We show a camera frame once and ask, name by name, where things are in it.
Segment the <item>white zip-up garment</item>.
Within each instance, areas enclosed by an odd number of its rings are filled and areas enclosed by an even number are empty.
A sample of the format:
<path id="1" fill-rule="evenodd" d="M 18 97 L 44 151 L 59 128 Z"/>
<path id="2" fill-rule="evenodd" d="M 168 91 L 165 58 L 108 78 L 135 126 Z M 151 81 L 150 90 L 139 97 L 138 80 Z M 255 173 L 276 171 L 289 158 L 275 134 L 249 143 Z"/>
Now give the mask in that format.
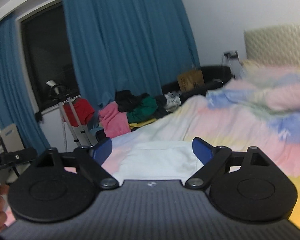
<path id="1" fill-rule="evenodd" d="M 154 141 L 135 145 L 113 173 L 121 184 L 125 180 L 181 180 L 183 183 L 203 164 L 194 155 L 192 143 Z"/>

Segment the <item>pink garment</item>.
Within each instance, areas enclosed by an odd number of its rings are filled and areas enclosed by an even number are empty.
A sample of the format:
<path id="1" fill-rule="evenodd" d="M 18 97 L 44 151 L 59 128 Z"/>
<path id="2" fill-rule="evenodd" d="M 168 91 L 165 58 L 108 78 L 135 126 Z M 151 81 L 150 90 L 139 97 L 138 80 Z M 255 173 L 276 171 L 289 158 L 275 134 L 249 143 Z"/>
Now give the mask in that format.
<path id="1" fill-rule="evenodd" d="M 106 137 L 115 138 L 130 133 L 127 113 L 120 112 L 118 104 L 113 101 L 98 111 L 99 123 L 104 129 Z"/>

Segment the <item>red garment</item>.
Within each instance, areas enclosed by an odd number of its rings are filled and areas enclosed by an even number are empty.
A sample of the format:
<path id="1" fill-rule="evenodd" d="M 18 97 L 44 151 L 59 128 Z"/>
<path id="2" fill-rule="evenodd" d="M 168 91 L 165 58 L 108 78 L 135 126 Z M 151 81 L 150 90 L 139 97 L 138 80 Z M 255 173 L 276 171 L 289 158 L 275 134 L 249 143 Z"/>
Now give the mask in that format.
<path id="1" fill-rule="evenodd" d="M 81 125 L 86 126 L 89 121 L 92 119 L 92 117 L 95 114 L 95 110 L 91 106 L 91 104 L 88 102 L 88 100 L 83 98 L 77 98 L 73 102 L 73 107 L 75 109 L 75 112 L 79 118 L 79 121 Z M 68 103 L 65 103 L 63 105 L 63 108 L 65 110 L 65 113 L 69 119 L 70 125 L 74 127 L 78 127 L 78 123 L 74 117 L 74 114 L 71 110 L 71 107 Z"/>

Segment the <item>white black chair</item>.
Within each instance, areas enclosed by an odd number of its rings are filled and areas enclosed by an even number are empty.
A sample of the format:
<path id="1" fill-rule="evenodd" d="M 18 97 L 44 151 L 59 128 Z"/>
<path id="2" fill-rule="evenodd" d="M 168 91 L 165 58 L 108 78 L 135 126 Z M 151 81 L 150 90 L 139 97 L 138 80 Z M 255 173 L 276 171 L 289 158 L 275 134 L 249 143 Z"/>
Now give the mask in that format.
<path id="1" fill-rule="evenodd" d="M 0 137 L 5 152 L 15 152 L 15 151 L 25 149 L 25 146 L 19 135 L 17 126 L 14 123 L 5 127 L 0 132 Z M 26 170 L 28 166 L 29 166 L 28 164 L 21 164 L 16 166 L 15 168 L 18 171 L 18 173 L 21 174 Z M 8 175 L 9 176 L 7 177 L 7 181 L 6 181 L 8 184 L 13 183 L 18 178 L 18 176 L 16 175 L 13 169 L 8 170 Z"/>

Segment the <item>black garment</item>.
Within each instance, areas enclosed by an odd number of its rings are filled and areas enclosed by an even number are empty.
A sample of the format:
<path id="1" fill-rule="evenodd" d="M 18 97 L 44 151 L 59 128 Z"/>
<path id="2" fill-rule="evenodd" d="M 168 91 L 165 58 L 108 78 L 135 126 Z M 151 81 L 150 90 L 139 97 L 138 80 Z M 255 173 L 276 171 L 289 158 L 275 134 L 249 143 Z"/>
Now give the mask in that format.
<path id="1" fill-rule="evenodd" d="M 136 107 L 141 106 L 142 100 L 148 96 L 147 93 L 135 96 L 130 90 L 122 90 L 115 93 L 115 102 L 118 105 L 119 112 L 131 112 Z"/>

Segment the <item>green garment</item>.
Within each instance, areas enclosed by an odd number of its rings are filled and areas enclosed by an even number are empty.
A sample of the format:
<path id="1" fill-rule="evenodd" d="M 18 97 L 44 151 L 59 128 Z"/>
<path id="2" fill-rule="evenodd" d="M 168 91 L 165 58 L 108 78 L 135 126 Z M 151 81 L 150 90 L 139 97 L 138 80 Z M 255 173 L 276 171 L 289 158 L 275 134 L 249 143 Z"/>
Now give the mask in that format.
<path id="1" fill-rule="evenodd" d="M 151 119 L 158 109 L 155 98 L 147 96 L 141 99 L 141 102 L 131 112 L 127 112 L 128 123 L 140 123 Z"/>

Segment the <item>pastel tie-dye bed sheet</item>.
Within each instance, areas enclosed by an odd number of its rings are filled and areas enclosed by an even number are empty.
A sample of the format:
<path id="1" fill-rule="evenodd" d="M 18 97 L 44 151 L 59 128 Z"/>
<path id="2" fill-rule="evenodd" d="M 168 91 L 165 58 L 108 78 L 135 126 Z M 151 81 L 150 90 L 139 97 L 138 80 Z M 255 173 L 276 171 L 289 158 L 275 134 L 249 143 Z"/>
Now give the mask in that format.
<path id="1" fill-rule="evenodd" d="M 287 176 L 300 176 L 300 67 L 248 65 L 241 79 L 189 98 L 174 113 L 112 140 L 113 175 L 135 145 L 202 138 L 234 151 L 259 147 Z"/>

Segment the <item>brown paper bag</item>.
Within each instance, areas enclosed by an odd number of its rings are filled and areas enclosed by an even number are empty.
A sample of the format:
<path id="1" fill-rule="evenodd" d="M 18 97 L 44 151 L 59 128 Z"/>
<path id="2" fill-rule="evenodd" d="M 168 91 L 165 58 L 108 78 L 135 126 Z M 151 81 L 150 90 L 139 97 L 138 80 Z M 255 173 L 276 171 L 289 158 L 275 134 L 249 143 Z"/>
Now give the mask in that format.
<path id="1" fill-rule="evenodd" d="M 178 75 L 177 80 L 182 92 L 189 92 L 204 85 L 202 71 L 197 69 Z"/>

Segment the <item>blue curtain left panel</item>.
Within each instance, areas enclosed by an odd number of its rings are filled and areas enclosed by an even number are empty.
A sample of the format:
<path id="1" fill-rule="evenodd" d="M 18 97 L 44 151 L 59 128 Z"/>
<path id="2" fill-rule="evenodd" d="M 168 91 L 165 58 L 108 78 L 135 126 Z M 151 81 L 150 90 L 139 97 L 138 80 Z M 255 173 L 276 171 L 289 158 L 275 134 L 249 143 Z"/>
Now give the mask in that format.
<path id="1" fill-rule="evenodd" d="M 25 147 L 50 147 L 35 114 L 21 68 L 14 14 L 0 21 L 0 128 L 16 124 Z"/>

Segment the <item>blue curtain panel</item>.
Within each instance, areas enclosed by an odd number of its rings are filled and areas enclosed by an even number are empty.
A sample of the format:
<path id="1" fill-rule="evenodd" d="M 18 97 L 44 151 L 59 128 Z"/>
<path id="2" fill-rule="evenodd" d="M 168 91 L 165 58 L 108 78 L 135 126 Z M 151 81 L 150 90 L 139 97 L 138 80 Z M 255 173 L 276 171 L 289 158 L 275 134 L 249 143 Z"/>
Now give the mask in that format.
<path id="1" fill-rule="evenodd" d="M 200 65 L 182 0 L 62 0 L 79 91 L 94 109 L 115 93 L 162 93 Z"/>
<path id="2" fill-rule="evenodd" d="M 21 68 L 14 14 L 0 21 L 0 128 L 16 124 L 25 147 L 50 147 L 35 114 Z"/>

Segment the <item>dark window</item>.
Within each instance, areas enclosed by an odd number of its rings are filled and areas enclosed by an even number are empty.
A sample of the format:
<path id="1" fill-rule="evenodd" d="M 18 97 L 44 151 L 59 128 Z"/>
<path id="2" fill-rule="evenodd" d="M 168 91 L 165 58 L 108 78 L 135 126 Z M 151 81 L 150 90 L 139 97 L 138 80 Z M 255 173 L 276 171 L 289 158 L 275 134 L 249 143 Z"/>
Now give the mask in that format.
<path id="1" fill-rule="evenodd" d="M 38 11 L 21 21 L 21 38 L 27 73 L 38 109 L 57 104 L 49 96 L 47 81 L 55 81 L 79 95 L 61 2 Z"/>

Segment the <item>blue curtain right panel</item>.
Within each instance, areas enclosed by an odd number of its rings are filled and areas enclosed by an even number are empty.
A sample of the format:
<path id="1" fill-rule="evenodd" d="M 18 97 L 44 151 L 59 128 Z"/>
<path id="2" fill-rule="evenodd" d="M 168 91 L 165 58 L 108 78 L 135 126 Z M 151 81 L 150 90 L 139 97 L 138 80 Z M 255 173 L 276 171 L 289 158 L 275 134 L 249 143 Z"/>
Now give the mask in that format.
<path id="1" fill-rule="evenodd" d="M 79 91 L 94 109 L 115 93 L 162 93 L 200 65 L 182 0 L 62 0 Z"/>

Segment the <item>beige quilted headboard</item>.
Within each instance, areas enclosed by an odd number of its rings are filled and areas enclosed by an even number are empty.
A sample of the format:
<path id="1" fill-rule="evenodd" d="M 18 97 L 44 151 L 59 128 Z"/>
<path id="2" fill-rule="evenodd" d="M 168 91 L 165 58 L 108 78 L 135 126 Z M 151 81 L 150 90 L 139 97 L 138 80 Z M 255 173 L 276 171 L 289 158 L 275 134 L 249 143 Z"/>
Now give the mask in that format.
<path id="1" fill-rule="evenodd" d="M 264 66 L 300 67 L 300 23 L 244 32 L 247 59 Z"/>

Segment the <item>wall power socket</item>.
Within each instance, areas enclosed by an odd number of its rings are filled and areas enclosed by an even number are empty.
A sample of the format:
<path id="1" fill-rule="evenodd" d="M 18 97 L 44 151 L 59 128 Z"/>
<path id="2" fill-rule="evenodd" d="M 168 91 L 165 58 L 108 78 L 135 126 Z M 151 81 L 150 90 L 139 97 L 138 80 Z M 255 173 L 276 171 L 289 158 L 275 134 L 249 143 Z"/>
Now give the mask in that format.
<path id="1" fill-rule="evenodd" d="M 228 60 L 230 59 L 238 59 L 238 51 L 232 50 L 232 51 L 226 51 L 223 53 L 224 57 Z"/>

